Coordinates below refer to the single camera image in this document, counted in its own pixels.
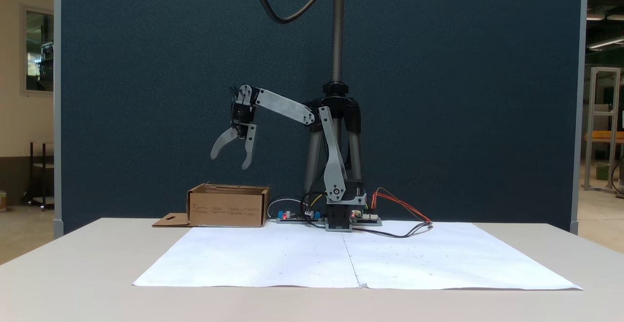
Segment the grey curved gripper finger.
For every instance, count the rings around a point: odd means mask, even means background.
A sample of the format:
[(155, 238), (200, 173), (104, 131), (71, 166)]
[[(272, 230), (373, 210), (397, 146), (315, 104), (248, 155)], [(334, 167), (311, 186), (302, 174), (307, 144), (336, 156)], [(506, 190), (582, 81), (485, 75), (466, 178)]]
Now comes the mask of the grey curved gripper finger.
[(212, 150), (210, 152), (210, 157), (212, 160), (216, 160), (221, 153), (221, 150), (228, 145), (229, 143), (237, 140), (239, 138), (240, 133), (237, 131), (235, 127), (230, 127), (226, 131), (224, 131), (215, 141)]

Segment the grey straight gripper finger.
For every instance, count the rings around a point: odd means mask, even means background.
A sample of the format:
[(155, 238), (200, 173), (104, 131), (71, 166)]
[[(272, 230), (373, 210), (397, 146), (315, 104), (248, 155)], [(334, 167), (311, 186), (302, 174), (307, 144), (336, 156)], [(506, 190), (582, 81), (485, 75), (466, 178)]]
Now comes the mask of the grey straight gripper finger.
[(254, 155), (254, 143), (256, 142), (257, 126), (255, 124), (241, 123), (241, 138), (245, 140), (246, 157), (241, 165), (241, 169), (247, 170), (252, 164)]

